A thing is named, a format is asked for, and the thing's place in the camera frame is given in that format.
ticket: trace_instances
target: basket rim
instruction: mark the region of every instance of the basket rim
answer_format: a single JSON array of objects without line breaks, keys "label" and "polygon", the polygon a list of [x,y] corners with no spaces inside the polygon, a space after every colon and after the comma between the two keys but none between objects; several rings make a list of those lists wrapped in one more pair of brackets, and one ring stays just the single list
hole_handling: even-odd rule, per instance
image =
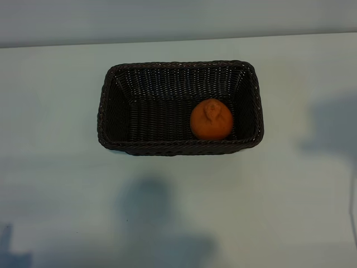
[{"label": "basket rim", "polygon": [[[131,69],[202,69],[202,68],[219,68],[226,66],[240,66],[251,73],[250,82],[254,85],[254,104],[258,107],[258,112],[254,113],[256,120],[254,133],[251,137],[241,139],[241,140],[176,140],[176,141],[112,141],[109,139],[108,135],[105,133],[105,111],[108,104],[108,98],[104,96],[108,93],[110,85],[112,83],[112,78],[116,71],[118,70],[131,70]],[[215,61],[192,61],[192,62],[152,62],[152,63],[129,63],[129,64],[119,64],[111,67],[104,79],[104,85],[102,87],[102,93],[100,98],[100,105],[97,116],[98,126],[98,139],[99,142],[108,149],[114,149],[115,147],[118,150],[132,149],[132,146],[148,146],[152,147],[162,147],[167,145],[243,145],[247,143],[254,143],[257,145],[261,142],[264,135],[264,124],[263,124],[263,113],[262,105],[259,94],[259,84],[257,81],[257,76],[255,74],[254,67],[246,62],[240,60],[215,60]]]}]

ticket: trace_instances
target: black wicker basket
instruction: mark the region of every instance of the black wicker basket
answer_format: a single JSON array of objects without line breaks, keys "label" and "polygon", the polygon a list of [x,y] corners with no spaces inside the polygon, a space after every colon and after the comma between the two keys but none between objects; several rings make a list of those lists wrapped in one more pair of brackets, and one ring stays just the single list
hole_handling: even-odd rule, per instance
[{"label": "black wicker basket", "polygon": [[[198,140],[190,129],[197,104],[215,98],[234,117],[221,141]],[[243,61],[140,63],[112,67],[98,113],[99,142],[131,155],[218,155],[254,147],[263,138],[254,68]]]}]

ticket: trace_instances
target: white table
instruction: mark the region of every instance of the white table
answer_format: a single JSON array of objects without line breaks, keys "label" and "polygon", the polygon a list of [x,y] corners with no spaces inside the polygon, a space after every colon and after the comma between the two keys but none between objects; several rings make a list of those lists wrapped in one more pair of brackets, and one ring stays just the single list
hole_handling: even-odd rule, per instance
[{"label": "white table", "polygon": [[[233,59],[257,71],[257,147],[134,157],[99,144],[111,66]],[[31,268],[357,267],[356,68],[356,33],[0,49],[0,250]]]}]

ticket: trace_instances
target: wicker basket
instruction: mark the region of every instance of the wicker basket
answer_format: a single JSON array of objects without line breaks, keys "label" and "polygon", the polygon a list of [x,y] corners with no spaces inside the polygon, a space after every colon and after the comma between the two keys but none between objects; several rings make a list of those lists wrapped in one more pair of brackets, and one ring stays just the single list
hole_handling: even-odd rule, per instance
[{"label": "wicker basket", "polygon": [[[198,140],[190,115],[215,98],[231,110],[232,133]],[[131,155],[218,155],[254,147],[263,138],[263,115],[254,68],[242,61],[140,63],[112,67],[98,113],[99,142]]]}]

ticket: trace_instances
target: orange fruit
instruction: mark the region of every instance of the orange fruit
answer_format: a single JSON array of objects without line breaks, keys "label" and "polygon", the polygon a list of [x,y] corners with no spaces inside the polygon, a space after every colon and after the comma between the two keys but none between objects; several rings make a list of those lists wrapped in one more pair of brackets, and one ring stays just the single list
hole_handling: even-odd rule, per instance
[{"label": "orange fruit", "polygon": [[202,140],[222,140],[233,128],[233,116],[226,105],[217,99],[206,99],[191,113],[191,131]]}]

